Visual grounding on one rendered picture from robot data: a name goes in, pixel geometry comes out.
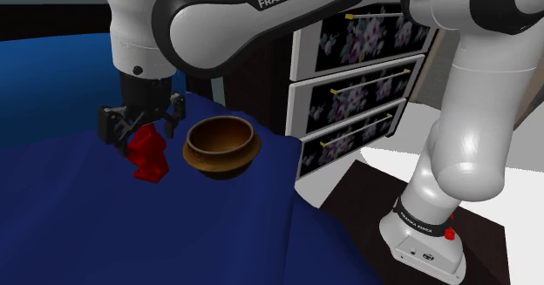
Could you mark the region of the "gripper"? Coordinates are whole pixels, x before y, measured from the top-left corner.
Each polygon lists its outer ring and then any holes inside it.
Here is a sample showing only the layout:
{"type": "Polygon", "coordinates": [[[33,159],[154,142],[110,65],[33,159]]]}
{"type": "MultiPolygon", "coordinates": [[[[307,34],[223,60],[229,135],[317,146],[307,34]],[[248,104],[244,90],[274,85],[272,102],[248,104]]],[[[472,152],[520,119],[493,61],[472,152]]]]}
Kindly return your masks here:
{"type": "Polygon", "coordinates": [[[107,145],[128,155],[128,140],[141,123],[164,119],[164,132],[169,139],[179,122],[186,117],[185,96],[172,93],[172,78],[144,79],[121,72],[120,92],[123,106],[101,106],[98,111],[98,135],[107,145]]]}

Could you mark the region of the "red figure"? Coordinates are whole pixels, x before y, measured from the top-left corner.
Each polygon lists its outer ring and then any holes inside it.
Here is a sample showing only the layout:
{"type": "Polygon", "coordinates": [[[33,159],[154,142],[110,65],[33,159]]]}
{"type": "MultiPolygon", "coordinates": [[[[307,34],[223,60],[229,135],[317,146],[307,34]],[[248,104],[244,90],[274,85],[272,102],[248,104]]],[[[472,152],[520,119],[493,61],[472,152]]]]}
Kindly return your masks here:
{"type": "Polygon", "coordinates": [[[166,148],[166,141],[154,124],[140,127],[127,145],[126,158],[137,167],[133,176],[151,183],[160,182],[169,172],[164,154],[166,148]]]}

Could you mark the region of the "brown wooden bowl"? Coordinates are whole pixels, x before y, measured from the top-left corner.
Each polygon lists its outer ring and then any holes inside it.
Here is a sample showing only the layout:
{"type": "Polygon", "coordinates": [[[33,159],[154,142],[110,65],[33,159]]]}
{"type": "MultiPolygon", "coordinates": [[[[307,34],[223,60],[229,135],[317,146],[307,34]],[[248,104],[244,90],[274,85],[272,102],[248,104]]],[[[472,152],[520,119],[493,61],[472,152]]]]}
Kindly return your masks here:
{"type": "Polygon", "coordinates": [[[243,174],[261,150],[254,127],[237,116],[215,116],[196,123],[187,132],[183,158],[213,180],[231,180],[243,174]]]}

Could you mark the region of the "blue bed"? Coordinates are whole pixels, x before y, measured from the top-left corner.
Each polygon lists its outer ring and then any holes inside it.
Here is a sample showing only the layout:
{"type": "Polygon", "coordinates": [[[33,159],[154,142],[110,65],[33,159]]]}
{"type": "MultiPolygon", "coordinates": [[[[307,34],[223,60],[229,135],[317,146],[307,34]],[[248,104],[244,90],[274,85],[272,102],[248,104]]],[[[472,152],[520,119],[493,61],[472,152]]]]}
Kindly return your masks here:
{"type": "Polygon", "coordinates": [[[182,156],[188,129],[226,108],[193,93],[168,174],[96,132],[119,100],[106,34],[0,42],[0,285],[382,285],[344,227],[295,189],[301,142],[257,126],[233,180],[182,156]]]}

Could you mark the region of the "white floral chest of drawers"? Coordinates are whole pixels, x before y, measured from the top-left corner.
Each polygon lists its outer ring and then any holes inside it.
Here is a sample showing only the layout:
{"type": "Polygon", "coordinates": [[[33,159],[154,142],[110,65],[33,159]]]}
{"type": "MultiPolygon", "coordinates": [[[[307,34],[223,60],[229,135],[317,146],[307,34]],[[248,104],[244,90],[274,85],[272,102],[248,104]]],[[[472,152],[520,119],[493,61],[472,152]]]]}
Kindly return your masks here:
{"type": "Polygon", "coordinates": [[[400,0],[359,4],[293,34],[285,132],[302,142],[296,191],[320,207],[361,149],[396,131],[437,31],[400,0]]]}

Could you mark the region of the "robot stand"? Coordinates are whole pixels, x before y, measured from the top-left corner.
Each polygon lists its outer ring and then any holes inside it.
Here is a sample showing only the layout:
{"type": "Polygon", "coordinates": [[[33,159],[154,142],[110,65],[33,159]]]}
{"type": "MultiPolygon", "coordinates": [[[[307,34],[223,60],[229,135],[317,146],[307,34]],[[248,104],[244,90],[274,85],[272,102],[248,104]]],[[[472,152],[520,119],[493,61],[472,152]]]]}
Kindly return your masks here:
{"type": "MultiPolygon", "coordinates": [[[[378,223],[405,187],[404,181],[356,160],[320,208],[343,224],[384,285],[445,285],[396,261],[381,238],[378,223]]],[[[453,216],[467,264],[460,285],[511,285],[504,227],[463,207],[453,216]]]]}

